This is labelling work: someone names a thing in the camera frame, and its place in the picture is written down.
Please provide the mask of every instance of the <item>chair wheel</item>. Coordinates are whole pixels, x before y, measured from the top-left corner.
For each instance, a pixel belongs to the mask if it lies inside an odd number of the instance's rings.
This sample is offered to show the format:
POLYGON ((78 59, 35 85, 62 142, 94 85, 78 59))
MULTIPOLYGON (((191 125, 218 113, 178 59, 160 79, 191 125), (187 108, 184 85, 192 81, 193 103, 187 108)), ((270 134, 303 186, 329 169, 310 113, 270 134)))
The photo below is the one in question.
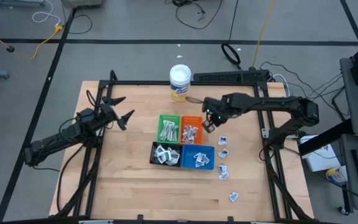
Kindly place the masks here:
POLYGON ((342 215, 349 215, 349 212, 347 212, 344 207, 338 207, 337 209, 342 215))

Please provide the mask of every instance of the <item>floor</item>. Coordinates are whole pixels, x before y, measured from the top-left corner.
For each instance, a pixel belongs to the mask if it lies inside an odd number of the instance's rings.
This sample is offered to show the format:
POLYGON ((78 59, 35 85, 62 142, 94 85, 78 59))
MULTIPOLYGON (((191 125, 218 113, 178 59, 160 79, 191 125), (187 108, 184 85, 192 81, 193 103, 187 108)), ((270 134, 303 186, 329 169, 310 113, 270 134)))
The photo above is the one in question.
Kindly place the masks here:
MULTIPOLYGON (((63 20, 60 1, 50 1, 53 13, 63 20)), ((277 1, 256 65, 259 67, 264 61, 283 64, 313 88, 338 75, 339 59, 358 51, 357 29, 355 32, 349 22, 342 6, 344 2, 358 27, 358 0, 277 1)), ((269 4, 268 0, 239 1, 232 40, 239 44, 233 47, 244 68, 252 63, 255 40, 269 4)), ((207 12, 206 21, 198 21, 200 15, 193 6, 181 8, 179 16, 193 26, 204 26, 219 6, 219 0, 200 1, 200 5, 207 12)), ((86 34, 68 35, 33 139, 56 133, 62 121, 75 112, 81 82, 107 79, 111 69, 120 80, 168 80, 170 68, 178 63, 188 65, 193 73, 235 70, 219 46, 229 38, 235 6, 235 0, 224 0, 214 21, 203 30, 179 23, 175 18, 176 7, 164 4, 163 0, 105 1, 101 7, 79 9, 76 16, 88 15, 93 21, 92 29, 86 34)), ((25 56, 32 55, 37 43, 53 33, 57 22, 54 18, 41 24, 33 22, 32 14, 40 10, 49 11, 50 6, 0 6, 0 38, 7 39, 19 53, 10 54, 0 45, 0 70, 11 74, 8 80, 0 79, 0 202, 62 36, 59 33, 51 43, 42 46, 36 59, 29 60, 25 56)), ((73 21, 70 31, 81 32, 89 25, 85 17, 79 17, 73 21)), ((283 68, 268 64, 263 68, 301 85, 307 95, 312 93, 283 68)), ((325 93, 341 86, 339 79, 325 93)), ((294 95, 303 96, 297 86, 290 85, 290 88, 294 95)), ((324 97, 330 102, 332 96, 324 97)), ((311 134, 321 133, 340 122, 338 115, 320 98, 315 102, 319 104, 321 122, 305 129, 311 134)), ((344 93, 337 102, 346 112, 344 93)), ((50 156, 41 166, 59 169, 62 155, 60 152, 50 156)), ((358 211, 348 217, 336 211, 343 203, 340 189, 307 172, 305 175, 316 218, 325 222, 358 222, 358 211)), ((57 177, 57 172, 24 166, 4 220, 46 217, 57 177)))

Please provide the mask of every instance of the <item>wooden table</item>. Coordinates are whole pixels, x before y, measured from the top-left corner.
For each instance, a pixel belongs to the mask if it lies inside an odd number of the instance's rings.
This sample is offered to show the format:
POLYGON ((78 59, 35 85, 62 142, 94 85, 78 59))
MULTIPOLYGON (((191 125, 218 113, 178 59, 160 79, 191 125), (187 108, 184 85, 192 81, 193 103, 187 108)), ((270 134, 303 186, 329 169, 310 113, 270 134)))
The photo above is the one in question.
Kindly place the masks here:
MULTIPOLYGON (((89 90, 96 96, 97 86, 98 82, 83 82, 76 111, 92 108, 85 91, 89 90)), ((220 99, 222 95, 234 92, 254 95, 251 87, 244 86, 190 88, 190 96, 199 99, 206 96, 220 99)), ((268 92, 271 97, 285 95, 282 83, 268 83, 268 92)), ((174 102, 169 87, 165 85, 114 85, 112 95, 114 98, 127 97, 114 108, 119 115, 132 109, 135 113, 126 131, 119 130, 115 124, 112 130, 105 132, 92 219, 135 220, 138 214, 143 214, 145 220, 218 221, 227 220, 228 216, 233 216, 235 221, 274 220, 267 171, 264 162, 258 158, 262 140, 255 111, 229 120, 211 134, 204 131, 204 144, 215 147, 215 170, 177 169, 149 164, 151 145, 157 137, 158 116, 183 114, 204 117, 201 105, 174 102), (218 157, 218 152, 223 149, 218 145, 221 134, 227 136, 229 154, 225 159, 218 157), (227 180, 218 178, 217 166, 220 164, 227 165, 230 175, 227 180), (231 192, 239 193, 234 203, 229 200, 231 192)), ((276 126, 280 126, 290 115, 274 112, 273 117, 276 126)), ((295 141, 287 140, 285 146, 298 150, 295 141)), ((78 147, 65 151, 63 164, 78 147)), ((84 153, 82 150, 64 172, 61 206, 78 186, 84 153)), ((306 214, 313 217, 299 156, 288 151, 282 151, 281 155, 289 192, 306 214)), ((282 196, 276 190, 280 213, 285 217, 282 196)), ((84 213, 87 196, 85 192, 81 213, 84 213)), ((55 193, 50 214, 56 212, 55 193)))

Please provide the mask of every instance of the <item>white lid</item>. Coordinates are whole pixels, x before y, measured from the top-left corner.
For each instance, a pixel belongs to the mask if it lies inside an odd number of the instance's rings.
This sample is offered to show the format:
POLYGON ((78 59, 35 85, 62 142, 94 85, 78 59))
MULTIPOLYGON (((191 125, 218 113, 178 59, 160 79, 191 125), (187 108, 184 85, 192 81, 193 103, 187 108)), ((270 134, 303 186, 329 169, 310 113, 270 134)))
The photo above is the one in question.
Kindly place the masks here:
POLYGON ((191 80, 190 68, 186 65, 175 65, 171 68, 170 80, 176 85, 186 85, 191 80))

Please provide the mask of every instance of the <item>orange bin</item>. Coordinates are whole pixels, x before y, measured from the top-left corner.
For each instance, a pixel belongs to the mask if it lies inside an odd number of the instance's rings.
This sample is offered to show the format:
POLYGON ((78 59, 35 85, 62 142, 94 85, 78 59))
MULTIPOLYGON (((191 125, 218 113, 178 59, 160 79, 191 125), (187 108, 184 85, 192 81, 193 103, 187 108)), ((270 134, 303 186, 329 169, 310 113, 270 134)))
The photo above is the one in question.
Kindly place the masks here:
POLYGON ((197 136, 194 139, 194 144, 203 143, 203 118, 201 116, 182 116, 180 122, 180 144, 189 144, 183 141, 183 131, 185 125, 192 125, 198 128, 197 136))

